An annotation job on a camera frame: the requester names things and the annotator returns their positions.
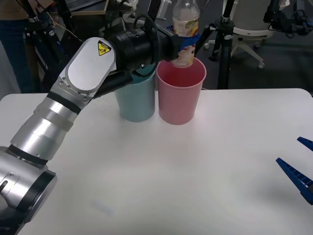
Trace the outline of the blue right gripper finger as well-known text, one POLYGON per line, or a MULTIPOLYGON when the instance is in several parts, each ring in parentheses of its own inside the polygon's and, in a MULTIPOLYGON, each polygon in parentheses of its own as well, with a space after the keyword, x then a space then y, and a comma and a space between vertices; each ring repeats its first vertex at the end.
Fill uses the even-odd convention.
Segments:
POLYGON ((313 204, 313 181, 300 171, 283 161, 281 158, 277 158, 276 162, 293 182, 296 188, 300 191, 303 198, 310 204, 313 204))
POLYGON ((313 141, 303 138, 303 137, 298 137, 297 140, 303 144, 304 146, 306 146, 308 149, 313 150, 313 141))

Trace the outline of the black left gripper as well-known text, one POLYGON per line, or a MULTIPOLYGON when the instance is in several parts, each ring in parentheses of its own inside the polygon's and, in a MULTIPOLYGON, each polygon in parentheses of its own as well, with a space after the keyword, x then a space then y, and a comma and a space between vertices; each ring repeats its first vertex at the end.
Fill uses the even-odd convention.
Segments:
POLYGON ((157 29, 160 38, 159 56, 161 60, 168 62, 176 60, 180 51, 186 47, 195 45, 200 39, 199 33, 196 33, 192 37, 178 36, 174 33, 173 25, 169 25, 166 28, 157 25, 157 29))

